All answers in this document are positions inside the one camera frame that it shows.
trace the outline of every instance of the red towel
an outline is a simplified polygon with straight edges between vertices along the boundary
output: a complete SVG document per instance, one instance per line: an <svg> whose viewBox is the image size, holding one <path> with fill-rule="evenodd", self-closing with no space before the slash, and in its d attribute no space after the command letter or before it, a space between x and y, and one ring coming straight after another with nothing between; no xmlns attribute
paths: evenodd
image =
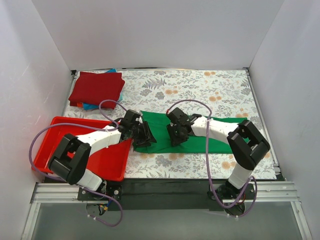
<svg viewBox="0 0 320 240"><path fill-rule="evenodd" d="M120 72L81 72L69 97L70 106L77 106L77 103L99 105L106 99L117 101L124 85ZM107 101L102 107L115 109L116 104Z"/></svg>

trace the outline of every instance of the red tray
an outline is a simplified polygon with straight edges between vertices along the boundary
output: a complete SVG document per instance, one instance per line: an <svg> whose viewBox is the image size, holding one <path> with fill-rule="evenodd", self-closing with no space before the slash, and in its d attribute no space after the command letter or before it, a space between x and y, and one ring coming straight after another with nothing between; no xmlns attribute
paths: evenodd
<svg viewBox="0 0 320 240"><path fill-rule="evenodd" d="M56 116L52 119L51 125L60 123L81 124L95 128L104 128L109 121ZM38 153L34 159L34 165L44 173L53 173L49 170L47 163L57 148L62 137L67 134L83 135L93 130L78 126L56 126L50 128L42 141ZM123 141L108 148L101 149L89 157L87 168L99 177L110 181L122 181L125 176L128 154L131 146L131 139Z"/></svg>

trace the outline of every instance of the white panel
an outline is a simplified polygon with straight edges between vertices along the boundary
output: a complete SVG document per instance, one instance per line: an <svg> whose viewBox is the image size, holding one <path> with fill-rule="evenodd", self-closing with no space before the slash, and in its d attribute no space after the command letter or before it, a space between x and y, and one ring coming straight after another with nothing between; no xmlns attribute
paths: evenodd
<svg viewBox="0 0 320 240"><path fill-rule="evenodd" d="M35 186L29 145L61 113L70 72L31 0L0 1L0 36L0 239L11 240Z"/></svg>
<svg viewBox="0 0 320 240"><path fill-rule="evenodd" d="M283 0L33 0L70 69L248 67Z"/></svg>
<svg viewBox="0 0 320 240"><path fill-rule="evenodd" d="M286 0L250 67L284 176L320 239L320 2Z"/></svg>

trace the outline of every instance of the glass panel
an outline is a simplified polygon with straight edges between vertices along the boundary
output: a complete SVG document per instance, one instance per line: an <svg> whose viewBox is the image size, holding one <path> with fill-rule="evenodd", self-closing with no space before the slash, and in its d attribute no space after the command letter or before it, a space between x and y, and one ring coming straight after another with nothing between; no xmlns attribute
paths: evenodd
<svg viewBox="0 0 320 240"><path fill-rule="evenodd" d="M102 216L113 223L118 217L117 211ZM88 218L84 203L43 203L32 239L298 240L302 237L290 202L257 202L252 211L238 221L198 209L127 210L117 227L107 227Z"/></svg>

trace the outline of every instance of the floral fabric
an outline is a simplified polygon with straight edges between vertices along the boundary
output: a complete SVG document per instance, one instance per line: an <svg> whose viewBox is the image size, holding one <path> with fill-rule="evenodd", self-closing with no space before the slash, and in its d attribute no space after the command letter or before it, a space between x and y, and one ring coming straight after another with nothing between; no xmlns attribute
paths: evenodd
<svg viewBox="0 0 320 240"><path fill-rule="evenodd" d="M125 70L122 79L121 104L135 111L165 113L173 103L183 99L204 102L217 118L246 117L265 135L259 117L247 74L244 70ZM207 115L208 110L193 102L182 102L179 107L187 114ZM104 112L112 119L124 116L117 106ZM103 120L99 110L83 110L67 106L64 116ZM210 154L211 176L226 179L230 176L236 161L232 154ZM271 153L255 168L257 179L275 179L274 158ZM207 178L204 154L138 153L131 149L127 161L126 178Z"/></svg>

